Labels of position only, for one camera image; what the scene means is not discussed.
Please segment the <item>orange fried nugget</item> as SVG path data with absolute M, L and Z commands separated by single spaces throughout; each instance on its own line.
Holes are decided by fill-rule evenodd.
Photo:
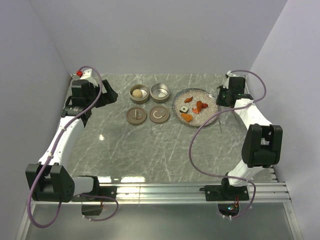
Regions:
M 189 123 L 193 120 L 193 116 L 191 114 L 181 113 L 180 115 L 181 115 L 182 119 L 187 123 Z

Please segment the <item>metal tongs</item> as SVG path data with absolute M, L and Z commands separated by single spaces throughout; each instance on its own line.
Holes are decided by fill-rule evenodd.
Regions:
M 231 128 L 240 129 L 242 127 L 242 121 L 240 117 L 234 111 L 228 111 L 220 114 L 217 117 L 218 126 L 221 133 Z

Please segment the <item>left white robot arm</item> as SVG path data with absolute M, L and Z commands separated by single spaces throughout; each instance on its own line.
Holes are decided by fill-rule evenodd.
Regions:
M 70 202 L 74 196 L 83 194 L 89 201 L 96 201 L 101 188 L 96 176 L 71 177 L 66 167 L 72 148 L 87 125 L 92 111 L 81 114 L 89 106 L 104 107 L 116 102 L 118 94 L 109 82 L 102 80 L 105 93 L 86 79 L 75 80 L 71 95 L 61 112 L 58 130 L 45 154 L 38 163 L 29 164 L 25 170 L 31 199 L 44 202 Z

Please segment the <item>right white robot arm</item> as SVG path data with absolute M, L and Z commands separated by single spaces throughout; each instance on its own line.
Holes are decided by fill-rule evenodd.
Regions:
M 233 108 L 244 123 L 247 133 L 241 149 L 241 161 L 221 180 L 220 194 L 226 200 L 239 197 L 248 200 L 248 180 L 272 165 L 281 155 L 283 129 L 272 124 L 259 111 L 250 94 L 245 93 L 246 78 L 229 75 L 219 87 L 217 105 Z

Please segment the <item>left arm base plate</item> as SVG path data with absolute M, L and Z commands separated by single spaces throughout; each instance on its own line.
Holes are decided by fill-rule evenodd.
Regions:
M 99 186 L 91 192 L 81 193 L 72 197 L 72 202 L 114 202 L 117 197 L 117 187 Z

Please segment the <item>beige steamed bun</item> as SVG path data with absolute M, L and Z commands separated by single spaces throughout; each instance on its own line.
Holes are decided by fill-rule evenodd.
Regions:
M 134 89 L 132 91 L 132 96 L 134 98 L 142 98 L 143 97 L 143 92 L 140 89 Z

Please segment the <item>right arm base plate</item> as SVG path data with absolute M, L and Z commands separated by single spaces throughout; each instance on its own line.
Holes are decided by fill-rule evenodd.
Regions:
M 204 192 L 207 202 L 248 201 L 250 199 L 246 186 L 205 185 L 199 190 Z

